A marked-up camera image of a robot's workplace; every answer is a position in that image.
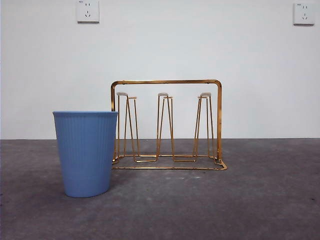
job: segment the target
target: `wall socket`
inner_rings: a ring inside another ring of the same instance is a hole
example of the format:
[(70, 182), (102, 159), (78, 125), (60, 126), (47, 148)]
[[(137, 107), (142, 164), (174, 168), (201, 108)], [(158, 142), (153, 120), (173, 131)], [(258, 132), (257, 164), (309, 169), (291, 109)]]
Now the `wall socket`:
[(76, 2), (76, 19), (80, 24), (99, 23), (99, 0), (78, 0)]
[(295, 3), (293, 7), (294, 25), (310, 26), (315, 24), (315, 5), (313, 3)]

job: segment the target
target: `gold metal rack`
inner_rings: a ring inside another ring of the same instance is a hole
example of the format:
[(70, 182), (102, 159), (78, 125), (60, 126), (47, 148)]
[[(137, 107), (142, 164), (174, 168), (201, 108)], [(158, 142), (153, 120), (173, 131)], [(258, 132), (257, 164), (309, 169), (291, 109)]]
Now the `gold metal rack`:
[(196, 113), (195, 130), (194, 130), (194, 142), (192, 155), (197, 159), (198, 146), (199, 146), (199, 132), (200, 132), (200, 118), (201, 118), (201, 103), (202, 99), (206, 100), (206, 140), (207, 140), (207, 157), (210, 158), (210, 141), (209, 141), (209, 110), (210, 110), (210, 123), (211, 123), (211, 141), (212, 141), (212, 156), (214, 156), (214, 124), (212, 117), (212, 103), (211, 103), (211, 92), (203, 92), (198, 97), (198, 108)]
[[(132, 153), (133, 153), (133, 160), (137, 162), (136, 156), (140, 155), (140, 147), (139, 147), (139, 137), (138, 137), (138, 120), (137, 120), (137, 107), (136, 107), (136, 96), (129, 97), (126, 92), (117, 92), (118, 95), (118, 104), (117, 104), (117, 111), (118, 111), (118, 123), (117, 123), (117, 140), (114, 143), (114, 155), (113, 158), (117, 159), (120, 156), (126, 156), (126, 133), (127, 133), (127, 118), (129, 118), (129, 126), (130, 126), (130, 135), (131, 135), (131, 146), (132, 146)], [(124, 146), (123, 146), (123, 155), (120, 155), (120, 96), (124, 96), (126, 98), (125, 101), (125, 121), (124, 121)], [(132, 128), (132, 120), (131, 120), (131, 113), (130, 113), (130, 100), (133, 100), (134, 103), (134, 119), (135, 119), (135, 136), (136, 136), (136, 144), (138, 148), (138, 152), (136, 154), (135, 151), (135, 143), (134, 143), (134, 136), (133, 136), (133, 128)]]
[[(162, 111), (161, 111), (161, 121), (159, 128), (159, 115), (160, 115), (160, 98), (162, 97)], [(157, 123), (156, 123), (156, 161), (160, 156), (160, 147), (161, 147), (161, 134), (162, 134), (162, 125), (164, 120), (164, 107), (165, 100), (167, 101), (168, 107), (168, 117), (169, 117), (169, 128), (170, 128), (170, 138), (171, 138), (171, 150), (172, 158), (175, 160), (175, 143), (174, 143), (174, 115), (173, 115), (173, 97), (169, 96), (166, 92), (161, 92), (158, 94), (158, 110), (157, 110)]]
[[(217, 123), (216, 123), (216, 156), (213, 154), (210, 155), (198, 155), (195, 154), (193, 150), (192, 155), (173, 155), (166, 154), (160, 155), (158, 152), (156, 154), (139, 154), (138, 157), (142, 158), (155, 158), (155, 160), (143, 160), (143, 161), (135, 161), (137, 162), (155, 162), (158, 157), (184, 157), (184, 158), (195, 158), (195, 160), (191, 160), (195, 162), (197, 158), (206, 157), (213, 159), (213, 163), (220, 167), (178, 167), (178, 166), (116, 166), (121, 158), (124, 155), (116, 156), (114, 154), (113, 158), (113, 167), (112, 169), (167, 169), (167, 170), (226, 170), (228, 167), (222, 160), (222, 139), (221, 139), (221, 128), (222, 128), (222, 84), (220, 81), (215, 79), (204, 79), (204, 80), (122, 80), (115, 81), (111, 85), (111, 111), (115, 111), (115, 88), (117, 85), (150, 85), (150, 84), (215, 84), (217, 86)], [(194, 137), (194, 143), (198, 147), (198, 137)]]

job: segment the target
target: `blue cup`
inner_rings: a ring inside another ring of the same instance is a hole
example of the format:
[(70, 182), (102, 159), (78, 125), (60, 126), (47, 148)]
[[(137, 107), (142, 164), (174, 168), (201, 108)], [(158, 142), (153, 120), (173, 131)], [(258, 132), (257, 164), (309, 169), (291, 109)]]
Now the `blue cup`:
[(64, 192), (93, 197), (109, 189), (116, 111), (54, 111)]

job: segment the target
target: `gray concrete floor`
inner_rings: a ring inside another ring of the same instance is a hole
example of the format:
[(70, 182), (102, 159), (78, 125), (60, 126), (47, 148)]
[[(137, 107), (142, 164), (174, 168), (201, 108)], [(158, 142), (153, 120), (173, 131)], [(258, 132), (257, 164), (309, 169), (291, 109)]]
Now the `gray concrete floor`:
[(55, 140), (2, 140), (1, 239), (320, 239), (320, 139), (224, 139), (223, 159), (226, 171), (113, 170), (108, 192), (72, 198)]

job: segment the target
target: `wall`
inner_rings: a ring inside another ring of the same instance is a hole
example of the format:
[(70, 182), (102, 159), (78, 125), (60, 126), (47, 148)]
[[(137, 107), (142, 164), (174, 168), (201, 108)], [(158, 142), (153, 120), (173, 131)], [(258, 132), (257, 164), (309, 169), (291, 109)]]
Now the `wall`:
[[(2, 139), (54, 139), (53, 110), (109, 110), (128, 79), (220, 80), (224, 138), (320, 137), (319, 1), (312, 27), (292, 25), (291, 0), (100, 0), (100, 24), (77, 24), (75, 0), (1, 4)], [(155, 138), (160, 91), (192, 137), (207, 87), (125, 86), (140, 137)]]

